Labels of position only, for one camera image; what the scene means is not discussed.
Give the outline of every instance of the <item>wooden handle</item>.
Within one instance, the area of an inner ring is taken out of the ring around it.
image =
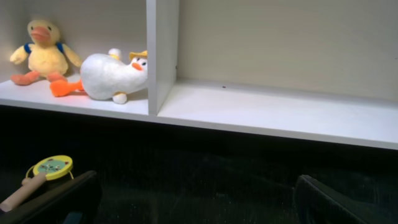
[[[0,204],[0,209],[4,212],[9,212],[12,209],[18,207],[25,199],[27,199],[33,192],[35,192],[44,182],[46,181],[45,175],[47,173],[42,172],[37,176],[33,177],[32,180],[20,187],[17,191],[15,191],[12,195],[10,195],[7,199],[5,199]]]

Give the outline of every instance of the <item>white plush duck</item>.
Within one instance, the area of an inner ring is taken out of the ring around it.
[[[59,80],[50,88],[54,96],[84,89],[95,100],[112,98],[115,103],[124,104],[128,94],[147,88],[147,56],[147,51],[130,53],[131,63],[126,65],[119,60],[119,49],[111,49],[109,55],[93,54],[81,65],[79,82]]]

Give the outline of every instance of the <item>yellow plush duck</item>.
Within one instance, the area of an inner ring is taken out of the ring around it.
[[[17,85],[30,85],[39,77],[48,81],[66,80],[63,76],[68,70],[65,56],[76,67],[81,66],[79,56],[65,44],[61,44],[58,27],[48,21],[32,21],[27,26],[33,43],[19,47],[10,58],[16,65],[29,56],[30,72],[25,75],[12,75],[11,80]]]

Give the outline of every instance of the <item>yellow arm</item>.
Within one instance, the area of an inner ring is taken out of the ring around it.
[[[18,65],[22,63],[26,58],[29,56],[28,53],[26,53],[24,46],[20,46],[10,57],[10,62]]]
[[[65,44],[62,44],[62,47],[63,51],[65,52],[65,55],[71,61],[71,63],[74,66],[80,68],[82,63],[80,57],[70,47],[66,46]]]

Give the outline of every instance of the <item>duck's head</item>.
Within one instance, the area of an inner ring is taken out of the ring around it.
[[[147,73],[148,72],[148,51],[143,51],[141,53],[130,53],[132,66],[137,72]]]
[[[48,21],[31,21],[27,25],[27,31],[33,42],[39,45],[54,45],[61,38],[58,27]]]

